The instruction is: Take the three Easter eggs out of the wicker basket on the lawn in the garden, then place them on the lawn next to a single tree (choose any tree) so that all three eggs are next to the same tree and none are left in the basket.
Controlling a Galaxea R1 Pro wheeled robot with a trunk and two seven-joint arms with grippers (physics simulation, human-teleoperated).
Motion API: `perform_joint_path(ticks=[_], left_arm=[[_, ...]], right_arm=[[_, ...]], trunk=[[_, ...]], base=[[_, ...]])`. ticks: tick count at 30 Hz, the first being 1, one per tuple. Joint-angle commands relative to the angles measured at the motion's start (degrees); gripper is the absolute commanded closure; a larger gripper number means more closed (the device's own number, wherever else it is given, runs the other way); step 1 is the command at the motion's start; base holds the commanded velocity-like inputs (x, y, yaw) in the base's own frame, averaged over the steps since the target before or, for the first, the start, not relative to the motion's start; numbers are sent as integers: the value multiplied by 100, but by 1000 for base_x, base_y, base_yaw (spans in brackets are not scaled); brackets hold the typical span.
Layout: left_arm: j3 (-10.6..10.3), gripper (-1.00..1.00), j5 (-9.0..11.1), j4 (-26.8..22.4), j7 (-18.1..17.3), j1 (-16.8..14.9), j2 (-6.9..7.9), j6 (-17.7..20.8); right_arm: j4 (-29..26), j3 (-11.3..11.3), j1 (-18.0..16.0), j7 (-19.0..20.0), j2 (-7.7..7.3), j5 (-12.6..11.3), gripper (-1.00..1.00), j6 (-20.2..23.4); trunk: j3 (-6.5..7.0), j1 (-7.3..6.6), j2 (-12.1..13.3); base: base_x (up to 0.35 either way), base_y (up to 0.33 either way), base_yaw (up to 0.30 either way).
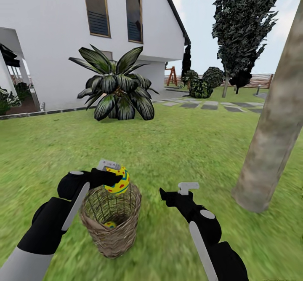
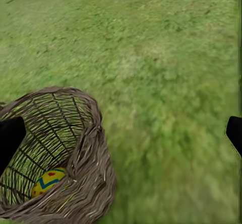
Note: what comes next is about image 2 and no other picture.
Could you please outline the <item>easter egg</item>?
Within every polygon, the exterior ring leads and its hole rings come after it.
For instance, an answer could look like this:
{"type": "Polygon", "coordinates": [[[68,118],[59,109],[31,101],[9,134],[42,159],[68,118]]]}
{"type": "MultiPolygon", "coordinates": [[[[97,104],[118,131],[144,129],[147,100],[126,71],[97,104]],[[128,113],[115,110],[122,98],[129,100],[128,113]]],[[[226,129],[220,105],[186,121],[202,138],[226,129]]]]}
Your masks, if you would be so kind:
{"type": "Polygon", "coordinates": [[[51,171],[45,172],[40,178],[37,179],[37,182],[32,185],[30,191],[31,199],[49,190],[53,185],[57,184],[65,174],[65,167],[58,167],[52,169],[51,171]]]}

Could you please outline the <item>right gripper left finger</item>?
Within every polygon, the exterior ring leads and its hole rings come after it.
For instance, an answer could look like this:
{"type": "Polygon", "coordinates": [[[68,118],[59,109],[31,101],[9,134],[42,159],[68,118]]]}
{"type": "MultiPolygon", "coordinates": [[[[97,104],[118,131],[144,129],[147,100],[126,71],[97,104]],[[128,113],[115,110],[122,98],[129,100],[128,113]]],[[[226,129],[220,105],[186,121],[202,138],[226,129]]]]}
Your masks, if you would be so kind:
{"type": "Polygon", "coordinates": [[[22,116],[0,122],[0,178],[26,135],[22,116]]]}

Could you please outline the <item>wicker basket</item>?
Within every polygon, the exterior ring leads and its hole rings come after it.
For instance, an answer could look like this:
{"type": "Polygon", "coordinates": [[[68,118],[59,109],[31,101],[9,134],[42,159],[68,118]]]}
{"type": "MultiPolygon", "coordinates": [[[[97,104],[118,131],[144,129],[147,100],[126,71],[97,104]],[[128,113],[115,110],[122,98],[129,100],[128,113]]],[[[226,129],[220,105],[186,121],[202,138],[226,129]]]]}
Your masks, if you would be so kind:
{"type": "Polygon", "coordinates": [[[0,217],[25,224],[92,224],[106,215],[115,199],[117,176],[102,125],[102,113],[95,98],[76,87],[52,86],[3,105],[5,102],[0,102],[0,122],[25,115],[27,135],[5,169],[5,184],[0,181],[3,191],[0,193],[0,217]],[[46,98],[48,94],[52,97],[46,98]],[[65,97],[70,98],[67,103],[74,105],[60,106],[65,97]],[[28,100],[31,101],[13,111],[28,100]],[[50,104],[52,106],[47,109],[50,104]],[[56,133],[65,127],[73,134],[69,140],[61,139],[56,133]],[[49,143],[55,139],[58,143],[49,149],[49,143]],[[69,148],[65,144],[75,145],[69,148]],[[63,149],[57,153],[59,146],[63,149]],[[32,157],[37,147],[46,150],[38,162],[34,161],[36,155],[32,157]],[[42,165],[49,158],[44,168],[42,165]],[[34,166],[26,175],[17,167],[21,164],[22,169],[27,159],[34,166]],[[58,167],[66,167],[66,174],[57,184],[33,199],[30,193],[24,194],[28,181],[29,190],[45,172],[58,167]],[[38,170],[42,173],[33,179],[38,170]],[[10,180],[9,171],[13,173],[10,180]],[[20,191],[17,175],[25,179],[20,191]],[[11,203],[8,190],[11,190],[11,203]]]}

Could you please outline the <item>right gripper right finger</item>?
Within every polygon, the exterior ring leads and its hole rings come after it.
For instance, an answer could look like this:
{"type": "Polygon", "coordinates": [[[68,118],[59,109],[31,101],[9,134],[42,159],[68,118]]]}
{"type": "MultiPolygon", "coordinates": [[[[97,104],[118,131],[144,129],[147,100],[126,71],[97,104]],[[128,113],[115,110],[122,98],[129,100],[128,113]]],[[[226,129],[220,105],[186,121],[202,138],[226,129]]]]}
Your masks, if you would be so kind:
{"type": "Polygon", "coordinates": [[[242,156],[242,118],[234,116],[229,118],[226,135],[242,156]]]}

